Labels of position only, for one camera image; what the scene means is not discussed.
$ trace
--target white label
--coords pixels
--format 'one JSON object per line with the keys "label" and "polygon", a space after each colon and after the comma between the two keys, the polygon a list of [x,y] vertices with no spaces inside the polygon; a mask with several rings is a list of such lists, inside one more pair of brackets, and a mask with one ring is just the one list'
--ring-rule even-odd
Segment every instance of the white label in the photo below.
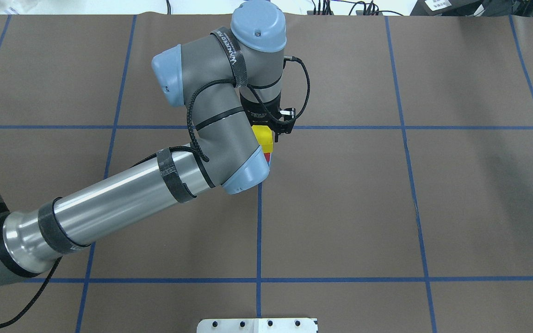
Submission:
{"label": "white label", "polygon": [[425,0],[425,4],[427,4],[432,11],[438,11],[451,6],[449,0]]}

